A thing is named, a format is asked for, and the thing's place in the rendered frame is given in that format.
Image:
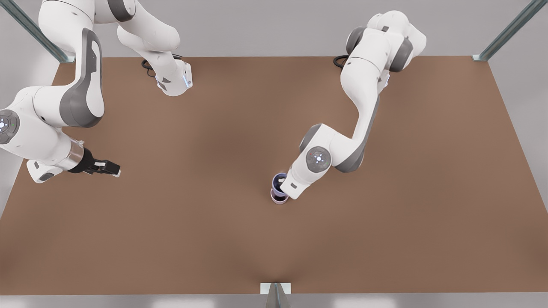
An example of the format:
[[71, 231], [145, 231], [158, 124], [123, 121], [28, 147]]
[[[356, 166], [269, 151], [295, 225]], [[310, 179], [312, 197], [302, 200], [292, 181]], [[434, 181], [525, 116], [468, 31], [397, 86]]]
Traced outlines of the silver frame post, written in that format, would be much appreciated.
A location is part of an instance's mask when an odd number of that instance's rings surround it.
[[47, 39], [39, 26], [14, 2], [14, 0], [0, 0], [0, 6], [11, 15], [43, 48], [45, 48], [60, 63], [75, 61], [74, 56], [66, 55], [57, 45]]
[[291, 308], [288, 294], [291, 294], [291, 283], [260, 283], [260, 294], [266, 294], [265, 308]]
[[495, 39], [479, 54], [472, 55], [473, 61], [488, 61], [501, 49], [534, 15], [536, 15], [548, 0], [531, 0], [527, 6], [497, 35]]

